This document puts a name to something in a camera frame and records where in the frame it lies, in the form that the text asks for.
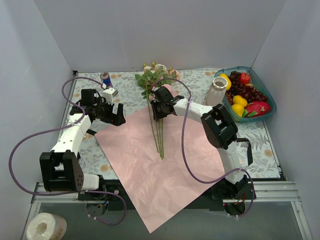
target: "glass panel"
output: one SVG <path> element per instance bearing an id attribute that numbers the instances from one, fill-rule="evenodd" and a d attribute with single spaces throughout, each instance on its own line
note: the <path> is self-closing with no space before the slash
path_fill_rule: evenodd
<path id="1" fill-rule="evenodd" d="M 117 226 L 108 226 L 87 217 L 85 203 L 42 203 L 40 212 L 65 218 L 67 230 L 63 239 L 302 239 L 290 202 L 255 202 L 250 212 L 240 219 L 221 215 L 222 212 L 184 209 L 152 234 L 135 210 L 129 210 L 124 221 Z M 107 211 L 102 218 L 115 222 L 122 214 L 122 211 Z"/>

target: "grapes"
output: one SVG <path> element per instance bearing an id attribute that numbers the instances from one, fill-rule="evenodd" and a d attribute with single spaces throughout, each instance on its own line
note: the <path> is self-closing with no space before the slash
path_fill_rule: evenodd
<path id="1" fill-rule="evenodd" d="M 244 85 L 240 82 L 241 72 L 232 71 L 229 79 L 231 81 L 231 87 L 228 91 L 225 92 L 226 99 L 228 100 L 230 105 L 233 105 L 233 97 L 236 95 L 240 95 L 245 98 L 248 103 L 252 103 L 253 101 L 264 101 L 268 100 L 267 96 L 264 96 L 262 92 L 258 89 L 255 89 L 253 85 Z"/>

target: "red and blue can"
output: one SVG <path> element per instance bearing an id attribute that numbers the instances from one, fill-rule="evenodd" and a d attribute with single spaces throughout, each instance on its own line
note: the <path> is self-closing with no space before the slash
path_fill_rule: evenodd
<path id="1" fill-rule="evenodd" d="M 107 86 L 107 87 L 112 87 L 112 82 L 109 76 L 109 73 L 103 72 L 100 74 L 100 78 L 102 82 Z"/>

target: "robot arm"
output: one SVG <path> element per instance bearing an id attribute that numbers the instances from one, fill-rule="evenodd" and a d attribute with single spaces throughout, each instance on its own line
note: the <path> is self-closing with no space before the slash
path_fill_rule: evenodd
<path id="1" fill-rule="evenodd" d="M 188 101 L 183 96 L 173 97 L 164 86 L 155 90 L 153 94 L 151 106 L 155 120 L 169 114 L 185 116 Z M 220 154 L 225 173 L 241 167 L 236 150 L 238 128 L 222 104 L 205 106 L 191 102 L 187 117 L 202 123 L 209 142 Z M 243 185 L 241 182 L 244 178 L 242 171 L 235 171 L 225 177 L 232 185 Z"/>
<path id="2" fill-rule="evenodd" d="M 118 91 L 107 88 L 99 95 L 95 89 L 82 89 L 79 105 L 84 108 L 84 118 L 67 128 L 57 144 L 50 152 L 40 156 L 40 167 L 46 191 L 81 191 L 99 188 L 99 176 L 84 174 L 79 165 L 79 147 L 81 141 L 95 119 L 107 124 L 120 126 L 126 122 L 123 104 L 118 104 L 117 114 L 113 113 L 114 97 Z M 72 107 L 68 125 L 76 122 L 83 112 L 76 106 Z M 63 170 L 56 169 L 63 164 Z"/>

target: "white flower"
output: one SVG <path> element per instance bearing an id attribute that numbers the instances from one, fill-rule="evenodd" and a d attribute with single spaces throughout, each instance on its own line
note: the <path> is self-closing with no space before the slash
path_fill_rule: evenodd
<path id="1" fill-rule="evenodd" d="M 143 71 L 144 71 L 144 72 L 151 71 L 151 70 L 153 70 L 153 68 L 152 68 L 151 66 L 145 66 L 145 67 L 143 68 Z"/>
<path id="2" fill-rule="evenodd" d="M 167 72 L 167 67 L 165 65 L 162 65 L 162 64 L 155 65 L 154 70 L 159 72 L 160 71 L 160 69 L 159 69 L 160 67 L 162 67 L 162 71 Z"/>

